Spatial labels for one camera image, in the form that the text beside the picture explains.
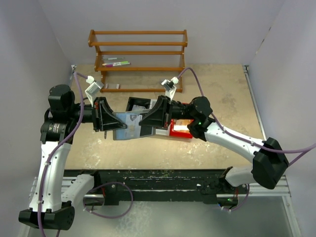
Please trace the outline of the grey card holder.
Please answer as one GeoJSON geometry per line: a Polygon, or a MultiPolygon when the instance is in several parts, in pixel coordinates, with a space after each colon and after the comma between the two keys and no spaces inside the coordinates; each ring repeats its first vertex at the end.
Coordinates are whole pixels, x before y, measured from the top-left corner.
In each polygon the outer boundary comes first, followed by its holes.
{"type": "Polygon", "coordinates": [[[114,116],[125,124],[125,127],[113,131],[113,140],[131,140],[149,137],[156,134],[151,126],[139,125],[149,110],[114,112],[114,116]]]}

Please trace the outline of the white badge card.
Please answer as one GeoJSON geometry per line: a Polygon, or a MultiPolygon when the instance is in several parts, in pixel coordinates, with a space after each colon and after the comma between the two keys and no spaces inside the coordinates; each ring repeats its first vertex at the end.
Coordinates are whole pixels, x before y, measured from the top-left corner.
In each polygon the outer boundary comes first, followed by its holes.
{"type": "Polygon", "coordinates": [[[127,128],[125,130],[125,136],[128,139],[139,137],[140,131],[141,131],[141,126],[139,125],[139,122],[141,119],[142,119],[141,114],[136,114],[136,113],[125,114],[125,124],[127,125],[127,128]]]}

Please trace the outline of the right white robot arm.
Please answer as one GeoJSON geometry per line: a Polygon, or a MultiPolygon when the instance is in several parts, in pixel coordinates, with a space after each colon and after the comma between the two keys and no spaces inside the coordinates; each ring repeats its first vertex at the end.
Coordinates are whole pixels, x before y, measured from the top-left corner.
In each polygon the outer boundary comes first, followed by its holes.
{"type": "Polygon", "coordinates": [[[204,96],[190,103],[173,101],[159,96],[154,107],[141,119],[140,126],[166,127],[172,119],[189,119],[190,134],[205,142],[227,148],[250,162],[246,167],[229,167],[221,175],[220,189],[231,193],[237,186],[258,183],[274,189],[289,166],[289,162],[276,139],[255,139],[223,127],[211,117],[213,110],[204,96]]]}

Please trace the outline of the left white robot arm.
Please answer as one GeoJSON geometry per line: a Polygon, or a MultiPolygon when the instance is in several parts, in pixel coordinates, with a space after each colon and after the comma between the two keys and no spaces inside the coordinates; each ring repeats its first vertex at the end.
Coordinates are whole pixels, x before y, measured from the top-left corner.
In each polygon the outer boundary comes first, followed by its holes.
{"type": "Polygon", "coordinates": [[[126,128],[113,114],[105,97],[97,97],[92,105],[75,103],[75,94],[68,85],[60,84],[49,91],[49,109],[41,126],[41,163],[35,192],[26,210],[19,213],[19,222],[32,228],[68,230],[75,216],[75,207],[85,194],[101,190],[97,171],[79,174],[62,192],[65,164],[74,134],[81,123],[92,123],[94,131],[126,128]]]}

